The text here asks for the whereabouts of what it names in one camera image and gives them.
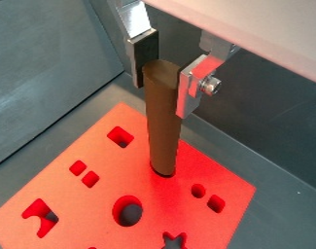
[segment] red foam board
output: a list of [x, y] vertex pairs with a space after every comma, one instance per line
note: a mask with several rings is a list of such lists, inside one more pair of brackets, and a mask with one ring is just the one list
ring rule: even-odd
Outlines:
[[[4, 249], [226, 248], [254, 187], [179, 140], [175, 174], [151, 170], [146, 118], [119, 103], [0, 207]], [[119, 218], [142, 208], [135, 222]]]

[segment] screw head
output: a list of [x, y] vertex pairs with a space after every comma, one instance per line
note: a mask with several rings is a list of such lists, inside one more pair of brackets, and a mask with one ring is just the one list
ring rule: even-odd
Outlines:
[[213, 96], [221, 89], [221, 81], [213, 76], [207, 76], [202, 83], [199, 90], [207, 95]]

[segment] gray floor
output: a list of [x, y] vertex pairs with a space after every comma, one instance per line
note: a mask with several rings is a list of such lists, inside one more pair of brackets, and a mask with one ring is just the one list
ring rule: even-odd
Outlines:
[[[0, 165], [0, 206], [61, 150], [123, 101], [144, 113], [142, 90], [122, 74]], [[182, 138], [257, 187], [229, 248], [316, 248], [316, 191], [194, 115]]]

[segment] white overhead panel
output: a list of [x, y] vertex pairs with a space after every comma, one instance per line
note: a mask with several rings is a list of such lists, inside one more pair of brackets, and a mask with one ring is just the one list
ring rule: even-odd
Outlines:
[[316, 0], [144, 0], [316, 82]]

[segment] gray wall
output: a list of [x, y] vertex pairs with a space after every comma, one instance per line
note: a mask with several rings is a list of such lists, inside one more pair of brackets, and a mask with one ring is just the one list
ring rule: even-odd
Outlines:
[[0, 161], [120, 72], [87, 1], [0, 1]]

